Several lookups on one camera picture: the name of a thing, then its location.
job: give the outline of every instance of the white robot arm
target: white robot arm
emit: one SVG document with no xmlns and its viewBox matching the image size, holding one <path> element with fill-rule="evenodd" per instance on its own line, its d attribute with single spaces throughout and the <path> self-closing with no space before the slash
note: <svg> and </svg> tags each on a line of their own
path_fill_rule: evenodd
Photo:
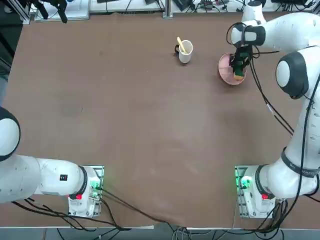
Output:
<svg viewBox="0 0 320 240">
<path fill-rule="evenodd" d="M 14 154 L 20 142 L 18 120 L 0 107 L 0 203 L 22 200 L 33 194 L 68 196 L 69 213 L 99 215 L 96 203 L 101 179 L 92 167 L 65 160 Z"/>
<path fill-rule="evenodd" d="M 234 25 L 231 42 L 236 48 L 262 46 L 288 53 L 276 67 L 279 87 L 292 99 L 302 99 L 303 107 L 291 141 L 273 164 L 249 166 L 242 181 L 244 198 L 251 218 L 265 218 L 274 207 L 275 198 L 297 195 L 300 182 L 302 139 L 306 109 L 320 75 L 320 17 L 306 12 L 280 16 L 266 22 L 259 1 L 244 9 L 242 22 Z M 307 121 L 304 164 L 300 195 L 319 187 L 320 172 L 320 92 L 313 98 Z"/>
</svg>

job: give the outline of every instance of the metal frame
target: metal frame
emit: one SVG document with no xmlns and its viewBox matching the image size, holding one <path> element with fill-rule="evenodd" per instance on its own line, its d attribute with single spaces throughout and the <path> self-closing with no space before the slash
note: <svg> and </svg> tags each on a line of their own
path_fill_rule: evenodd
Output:
<svg viewBox="0 0 320 240">
<path fill-rule="evenodd" d="M 241 179 L 245 175 L 245 172 L 249 165 L 236 165 L 234 167 L 234 174 L 235 174 L 235 184 L 236 184 L 236 191 L 238 195 L 238 207 L 239 207 L 239 214 L 240 218 L 250 218 L 248 209 L 247 209 L 247 203 L 243 194 L 243 190 L 241 188 Z"/>
<path fill-rule="evenodd" d="M 165 0 L 165 6 L 164 6 L 164 12 L 163 12 L 163 18 L 164 19 L 172 19 L 173 18 L 173 13 L 171 9 L 171 2 L 172 0 Z"/>
<path fill-rule="evenodd" d="M 7 0 L 11 7 L 18 13 L 21 19 L 23 19 L 22 24 L 30 24 L 30 12 L 29 8 L 24 8 L 18 0 Z"/>
</svg>

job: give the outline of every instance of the table surface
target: table surface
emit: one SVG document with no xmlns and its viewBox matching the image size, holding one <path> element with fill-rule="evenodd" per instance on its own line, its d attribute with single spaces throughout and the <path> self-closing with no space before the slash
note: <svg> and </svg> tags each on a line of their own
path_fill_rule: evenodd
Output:
<svg viewBox="0 0 320 240">
<path fill-rule="evenodd" d="M 21 124 L 17 153 L 104 165 L 107 189 L 150 215 L 186 227 L 230 228 L 235 165 L 273 163 L 290 136 L 251 74 L 234 87 L 219 78 L 221 55 L 235 50 L 226 31 L 241 19 L 239 13 L 226 16 L 115 14 L 25 25 L 4 99 Z M 187 65 L 173 56 L 177 36 L 193 43 Z M 281 56 L 262 55 L 256 70 L 269 100 L 295 125 L 301 102 L 275 80 Z M 36 199 L 68 211 L 65 197 Z M 110 206 L 119 225 L 154 223 L 112 201 Z M 3 227 L 66 225 L 11 203 L 0 205 L 0 212 Z M 301 197 L 282 227 L 319 229 L 319 214 L 317 203 Z M 236 228 L 261 222 L 238 215 Z M 99 219 L 110 220 L 106 209 Z"/>
</svg>

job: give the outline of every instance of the wire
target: wire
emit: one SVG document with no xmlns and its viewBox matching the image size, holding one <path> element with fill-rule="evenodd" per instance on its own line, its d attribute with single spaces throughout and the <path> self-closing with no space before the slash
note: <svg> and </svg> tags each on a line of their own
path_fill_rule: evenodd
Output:
<svg viewBox="0 0 320 240">
<path fill-rule="evenodd" d="M 225 9 L 226 12 L 228 12 L 228 8 L 227 5 L 225 4 L 224 0 L 221 0 L 222 4 L 223 4 L 223 8 Z"/>
<path fill-rule="evenodd" d="M 279 4 L 279 6 L 278 6 L 278 8 L 275 10 L 275 12 L 278 11 L 279 8 L 281 8 L 281 6 L 282 6 L 282 3 Z"/>
<path fill-rule="evenodd" d="M 57 228 L 56 230 L 58 231 L 58 234 L 59 234 L 60 238 L 61 238 L 62 240 L 65 240 L 64 237 L 61 235 L 61 232 L 60 232 L 59 228 Z"/>
<path fill-rule="evenodd" d="M 94 239 L 92 239 L 92 240 L 102 239 L 102 237 L 103 237 L 104 235 L 107 235 L 108 233 L 111 233 L 111 232 L 113 232 L 114 230 L 116 230 L 116 228 L 113 228 L 113 229 L 111 229 L 111 230 L 109 230 L 109 231 L 106 231 L 105 233 L 97 236 L 96 238 L 94 238 Z"/>
<path fill-rule="evenodd" d="M 112 223 L 114 224 L 114 226 L 115 226 L 119 231 L 131 230 L 131 229 L 125 229 L 125 228 L 119 226 L 119 225 L 116 223 L 116 221 L 115 221 L 115 218 L 114 218 L 114 216 L 113 216 L 113 214 L 112 214 L 111 208 L 109 207 L 108 203 L 107 203 L 105 200 L 103 200 L 102 198 L 100 198 L 100 201 L 101 201 L 101 202 L 106 206 L 106 208 L 108 209 L 108 212 L 109 212 L 110 218 L 111 218 L 111 220 L 112 220 Z"/>
<path fill-rule="evenodd" d="M 31 8 L 31 10 L 32 10 L 32 12 L 33 12 L 38 18 L 40 18 L 40 19 L 42 19 L 42 20 L 52 19 L 52 18 L 58 13 L 58 10 L 57 10 L 57 11 L 55 12 L 55 14 L 53 14 L 51 17 L 48 17 L 47 19 L 44 19 L 43 17 L 39 16 L 39 15 L 34 11 L 33 8 Z"/>
<path fill-rule="evenodd" d="M 280 229 L 281 235 L 282 235 L 282 240 L 285 240 L 285 234 L 284 231 L 282 231 L 282 229 Z"/>
<path fill-rule="evenodd" d="M 235 0 L 235 1 L 243 4 L 244 6 L 246 6 L 246 4 L 243 1 L 240 1 L 240 0 Z"/>
<path fill-rule="evenodd" d="M 42 214 L 42 215 L 46 215 L 46 216 L 50 216 L 50 217 L 55 217 L 55 218 L 61 218 L 61 216 L 58 216 L 58 215 L 53 215 L 53 214 L 50 214 L 50 213 L 47 213 L 47 212 L 42 212 L 42 211 L 37 211 L 37 210 L 34 210 L 34 209 L 31 209 L 29 207 L 26 207 L 16 201 L 12 201 L 12 203 L 16 206 L 18 206 L 19 208 L 22 208 L 28 212 L 32 212 L 32 213 L 36 213 L 36 214 Z M 111 225 L 111 226 L 114 226 L 113 223 L 111 222 L 108 222 L 108 221 L 102 221 L 102 220 L 97 220 L 97 219 L 94 219 L 94 218 L 88 218 L 88 217 L 84 217 L 84 216 L 65 216 L 65 218 L 69 218 L 69 219 L 85 219 L 85 220 L 88 220 L 88 221 L 92 221 L 92 222 L 97 222 L 97 223 L 103 223 L 103 224 L 108 224 L 108 225 Z"/>
<path fill-rule="evenodd" d="M 314 198 L 314 197 L 312 197 L 312 196 L 306 196 L 306 197 L 308 197 L 308 198 L 312 199 L 313 201 L 316 201 L 317 203 L 320 203 L 320 200 L 315 199 L 315 198 Z"/>
<path fill-rule="evenodd" d="M 215 239 L 216 233 L 217 233 L 217 230 L 214 231 L 213 236 L 212 236 L 212 240 Z"/>
<path fill-rule="evenodd" d="M 130 5 L 131 1 L 132 1 L 132 0 L 130 0 L 130 1 L 129 1 L 129 3 L 128 3 L 128 5 L 126 6 L 126 8 L 125 8 L 125 13 L 127 12 L 127 10 L 128 10 L 128 8 L 129 8 L 129 5 Z"/>
<path fill-rule="evenodd" d="M 219 236 L 217 239 L 215 240 L 220 240 L 222 239 L 227 233 L 229 233 L 232 229 L 235 228 L 235 223 L 236 223 L 236 213 L 237 213 L 237 207 L 238 207 L 238 202 L 239 202 L 239 199 L 236 198 L 236 203 L 235 203 L 235 208 L 234 208 L 234 216 L 233 216 L 233 221 L 232 221 L 232 227 L 229 229 L 229 230 L 223 230 L 224 233 L 222 233 L 221 236 Z"/>
<path fill-rule="evenodd" d="M 153 221 L 156 221 L 156 222 L 159 222 L 159 223 L 166 223 L 166 224 L 171 228 L 172 232 L 174 232 L 174 229 L 171 227 L 171 225 L 170 225 L 169 222 L 167 222 L 167 221 L 165 221 L 165 220 L 162 220 L 162 219 L 159 219 L 159 218 L 156 218 L 156 217 L 153 217 L 153 216 L 150 216 L 149 214 L 141 211 L 140 209 L 132 206 L 131 204 L 129 204 L 129 203 L 127 203 L 126 201 L 122 200 L 121 198 L 117 197 L 116 195 L 114 195 L 113 193 L 109 192 L 108 190 L 105 190 L 105 189 L 103 189 L 103 188 L 101 188 L 101 187 L 96 187 L 95 189 L 101 190 L 101 191 L 109 194 L 110 196 L 114 197 L 114 198 L 117 199 L 118 201 L 120 201 L 120 202 L 122 202 L 123 204 L 125 204 L 125 205 L 126 205 L 128 208 L 130 208 L 131 210 L 134 210 L 134 211 L 140 213 L 141 215 L 143 215 L 143 216 L 145 216 L 145 217 L 147 217 L 147 218 L 149 218 L 149 219 L 151 219 L 151 220 L 153 220 Z"/>
<path fill-rule="evenodd" d="M 56 214 L 56 216 L 59 216 L 61 217 L 61 219 L 63 219 L 65 222 L 67 222 L 72 228 L 76 229 L 76 230 L 85 230 L 86 232 L 94 232 L 96 231 L 97 229 L 87 229 L 85 227 L 83 227 L 76 219 L 74 219 L 72 216 L 68 216 L 67 214 L 63 213 L 63 212 L 57 212 L 57 211 L 53 211 L 50 207 L 48 207 L 47 205 L 44 205 L 44 204 L 40 204 L 41 206 L 45 207 L 39 207 L 39 206 L 36 206 L 34 205 L 33 203 L 31 203 L 30 201 L 34 202 L 34 203 L 37 203 L 35 200 L 33 200 L 32 198 L 28 198 L 28 199 L 25 199 L 24 201 L 27 202 L 29 205 L 31 205 L 32 207 L 36 208 L 36 209 L 39 209 L 39 210 L 43 210 L 43 211 L 46 211 L 46 212 L 50 212 L 50 213 L 54 213 Z M 79 226 L 80 228 L 74 226 L 72 223 L 70 223 L 68 220 L 66 220 L 64 217 L 69 217 L 70 219 L 74 220 Z"/>
<path fill-rule="evenodd" d="M 120 233 L 120 231 L 118 230 L 113 236 L 109 237 L 107 240 L 111 240 L 111 239 L 115 238 L 119 233 Z"/>
<path fill-rule="evenodd" d="M 258 79 L 258 76 L 257 76 L 257 72 L 256 72 L 256 69 L 255 69 L 255 65 L 254 65 L 254 59 L 252 58 L 251 59 L 251 62 L 250 62 L 250 69 L 251 69 L 251 72 L 252 72 L 252 75 L 253 75 L 253 79 L 255 81 L 255 84 L 256 86 L 258 87 L 258 90 L 260 91 L 261 93 L 261 96 L 265 102 L 265 104 L 268 106 L 268 108 L 272 109 L 281 119 L 282 121 L 287 125 L 287 127 L 290 129 L 288 129 L 287 127 L 284 126 L 284 124 L 280 121 L 280 119 L 274 114 L 274 112 L 272 111 L 272 114 L 274 116 L 274 118 L 279 122 L 281 123 L 281 125 L 288 131 L 288 133 L 292 136 L 293 133 L 294 133 L 294 129 L 290 126 L 290 124 L 284 119 L 284 117 L 282 117 L 282 115 L 277 111 L 277 109 L 270 103 L 270 101 L 268 100 L 268 98 L 266 97 L 266 95 L 264 94 L 263 90 L 262 90 L 262 87 L 261 87 L 261 84 L 260 84 L 260 81 Z"/>
<path fill-rule="evenodd" d="M 159 8 L 162 12 L 164 12 L 164 9 L 161 7 L 159 0 L 156 0 L 156 3 L 159 5 Z"/>
</svg>

